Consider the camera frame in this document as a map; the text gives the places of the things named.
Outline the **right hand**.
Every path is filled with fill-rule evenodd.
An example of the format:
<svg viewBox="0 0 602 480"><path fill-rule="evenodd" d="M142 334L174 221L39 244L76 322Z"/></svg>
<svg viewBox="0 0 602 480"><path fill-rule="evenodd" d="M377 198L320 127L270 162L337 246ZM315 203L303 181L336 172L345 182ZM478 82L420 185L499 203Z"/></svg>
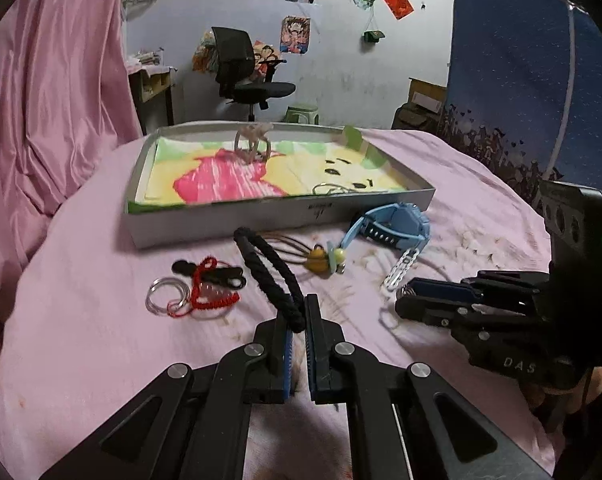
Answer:
<svg viewBox="0 0 602 480"><path fill-rule="evenodd" d="M547 434L554 432L568 415L577 413L602 393L602 366L589 370L574 388L558 390L520 384L520 391L531 413Z"/></svg>

